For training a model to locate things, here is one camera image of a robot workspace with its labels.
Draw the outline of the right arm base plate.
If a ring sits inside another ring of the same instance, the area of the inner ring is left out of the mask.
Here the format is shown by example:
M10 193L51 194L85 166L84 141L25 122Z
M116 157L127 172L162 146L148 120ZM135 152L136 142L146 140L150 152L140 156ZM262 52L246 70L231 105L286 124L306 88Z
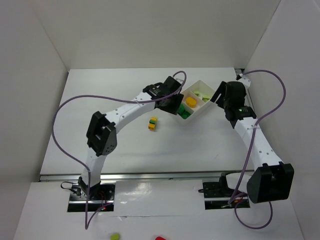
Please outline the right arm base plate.
M238 208L250 208L250 203L246 196L240 196L228 204L233 190L223 186L218 181L203 182L202 188L198 192L204 197L205 210L234 209L236 204L238 204Z

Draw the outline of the yellow round printed lego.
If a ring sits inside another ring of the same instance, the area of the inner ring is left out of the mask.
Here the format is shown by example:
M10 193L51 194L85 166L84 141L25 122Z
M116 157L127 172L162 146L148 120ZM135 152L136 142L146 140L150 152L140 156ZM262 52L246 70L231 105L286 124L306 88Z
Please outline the yellow round printed lego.
M187 97L185 103L190 108L195 108L197 106L197 101L192 97Z

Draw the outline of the red object foreground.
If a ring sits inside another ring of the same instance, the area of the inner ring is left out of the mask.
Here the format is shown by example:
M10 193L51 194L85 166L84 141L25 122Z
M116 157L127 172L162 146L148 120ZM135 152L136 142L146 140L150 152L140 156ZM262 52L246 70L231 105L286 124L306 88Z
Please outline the red object foreground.
M156 236L155 240L168 240L168 239L164 236Z

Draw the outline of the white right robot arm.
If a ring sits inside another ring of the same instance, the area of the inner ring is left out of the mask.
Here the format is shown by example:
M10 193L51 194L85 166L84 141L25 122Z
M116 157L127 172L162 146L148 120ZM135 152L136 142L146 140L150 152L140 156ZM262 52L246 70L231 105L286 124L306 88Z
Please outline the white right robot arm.
M236 194L243 192L252 203L286 200L289 197L294 168L284 163L263 134L254 110L245 105L247 84L241 81L221 82L211 102L225 112L226 119L244 142L252 161L252 175L223 173L220 182Z

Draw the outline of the white divided plastic container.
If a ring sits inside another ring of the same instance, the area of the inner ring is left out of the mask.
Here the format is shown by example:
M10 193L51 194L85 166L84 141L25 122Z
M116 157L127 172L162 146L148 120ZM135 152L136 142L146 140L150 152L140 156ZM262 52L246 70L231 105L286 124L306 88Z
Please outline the white divided plastic container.
M181 92L183 99L174 119L181 125L197 119L211 105L216 90L202 80L191 83Z

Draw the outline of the green lego brick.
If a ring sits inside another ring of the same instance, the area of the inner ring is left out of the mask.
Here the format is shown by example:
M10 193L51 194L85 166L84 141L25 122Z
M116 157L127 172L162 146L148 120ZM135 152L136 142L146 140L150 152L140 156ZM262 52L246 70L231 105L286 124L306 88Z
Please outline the green lego brick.
M189 118L191 114L187 111L183 111L179 115L185 120L185 119Z

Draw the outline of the aluminium rail front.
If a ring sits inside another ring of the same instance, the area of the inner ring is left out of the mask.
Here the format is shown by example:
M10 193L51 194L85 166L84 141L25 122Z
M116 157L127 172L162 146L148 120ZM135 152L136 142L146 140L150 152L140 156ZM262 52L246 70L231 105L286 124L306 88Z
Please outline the aluminium rail front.
M187 171L187 172L147 172L147 173L106 173L100 175L101 182L152 181L152 180L191 180L219 179L222 173L240 173L240 170L226 171ZM79 174L41 174L39 182L78 182Z

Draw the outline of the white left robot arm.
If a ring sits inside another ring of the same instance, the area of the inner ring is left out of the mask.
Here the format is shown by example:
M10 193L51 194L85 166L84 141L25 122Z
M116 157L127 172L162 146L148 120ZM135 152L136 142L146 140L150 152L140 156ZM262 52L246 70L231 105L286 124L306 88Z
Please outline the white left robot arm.
M84 194L92 198L99 191L105 159L116 149L120 130L154 109L176 115L184 97L180 93L183 84L169 76L163 83L146 86L134 99L115 110L104 114L97 111L92 115L86 133L88 155L85 165L88 168L78 179Z

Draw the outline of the green and cream lego pair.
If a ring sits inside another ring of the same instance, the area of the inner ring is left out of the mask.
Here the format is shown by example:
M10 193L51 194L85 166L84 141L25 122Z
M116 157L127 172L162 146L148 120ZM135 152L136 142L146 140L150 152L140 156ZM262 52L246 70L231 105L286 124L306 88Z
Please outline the green and cream lego pair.
M177 110L177 114L178 114L178 115L183 115L184 112L185 112L185 107L184 107L183 104L180 104L180 106L179 106L179 108L178 108L178 110Z

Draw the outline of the lime green block foreground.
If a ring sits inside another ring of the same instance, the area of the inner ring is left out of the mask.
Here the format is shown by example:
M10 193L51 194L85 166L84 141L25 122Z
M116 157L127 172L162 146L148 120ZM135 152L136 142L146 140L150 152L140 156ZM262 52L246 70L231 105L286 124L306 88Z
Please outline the lime green block foreground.
M121 236L119 233L114 233L110 236L110 240L120 240Z

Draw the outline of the yellow and green lego stack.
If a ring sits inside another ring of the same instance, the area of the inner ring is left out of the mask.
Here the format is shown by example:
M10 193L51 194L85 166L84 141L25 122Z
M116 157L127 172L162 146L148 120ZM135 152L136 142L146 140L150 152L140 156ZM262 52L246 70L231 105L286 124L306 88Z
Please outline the yellow and green lego stack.
M151 131L154 131L156 129L156 126L157 126L157 121L158 121L158 118L156 116L152 116L149 119L148 129L151 130Z

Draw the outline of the aluminium rail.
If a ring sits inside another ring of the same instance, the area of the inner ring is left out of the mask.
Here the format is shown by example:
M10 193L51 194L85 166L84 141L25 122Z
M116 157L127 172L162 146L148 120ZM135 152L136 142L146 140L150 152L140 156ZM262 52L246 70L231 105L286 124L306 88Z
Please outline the aluminium rail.
M147 172L147 173L106 173L100 175L101 182L152 181L152 180L191 180L219 179L222 173L240 173L240 170L226 171L187 171L187 172ZM78 182L79 174L41 174L39 182Z
M256 110L254 108L254 104L252 102L252 98L251 98L251 95L249 92L249 88L251 86L251 80L246 75L244 75L244 69L235 68L234 71L235 71L235 75L236 75L235 79L238 82L241 82L245 87L245 91L246 91L245 104L250 106L253 109L253 111L255 112Z

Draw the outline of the aluminium rail right side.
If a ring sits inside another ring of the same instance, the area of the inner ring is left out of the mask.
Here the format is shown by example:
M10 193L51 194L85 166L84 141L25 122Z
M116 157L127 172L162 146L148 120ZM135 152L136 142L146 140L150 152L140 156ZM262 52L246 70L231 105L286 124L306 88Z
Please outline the aluminium rail right side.
M246 91L245 104L250 106L253 109L253 111L255 112L256 110L254 108L254 104L252 102L252 98L251 98L251 95L249 92L249 88L251 86L251 80L246 75L244 75L244 69L235 68L234 71L235 71L235 75L236 75L235 79L238 82L241 82L245 87L245 91Z

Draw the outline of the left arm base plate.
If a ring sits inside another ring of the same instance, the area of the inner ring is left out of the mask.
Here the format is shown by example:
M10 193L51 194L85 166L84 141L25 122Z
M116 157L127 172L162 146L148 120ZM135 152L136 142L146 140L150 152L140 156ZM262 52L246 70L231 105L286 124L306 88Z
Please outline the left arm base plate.
M60 186L70 191L67 212L84 213L87 196L81 190L78 184L72 184L70 187L63 187L63 184L71 184L71 182L63 182ZM115 183L103 183L100 185L97 193L90 196L88 201L88 212L95 212L98 208L103 207L101 212L114 211L115 199Z

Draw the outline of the green and cream lego stack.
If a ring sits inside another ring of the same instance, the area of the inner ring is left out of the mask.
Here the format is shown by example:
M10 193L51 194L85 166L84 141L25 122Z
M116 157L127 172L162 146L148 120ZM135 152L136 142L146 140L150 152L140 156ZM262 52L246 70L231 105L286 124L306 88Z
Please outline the green and cream lego stack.
M203 95L201 96L201 100L202 100L204 103L206 103L206 102L210 101L210 100L211 100L211 98L212 98L212 96L211 96L211 95L203 94Z

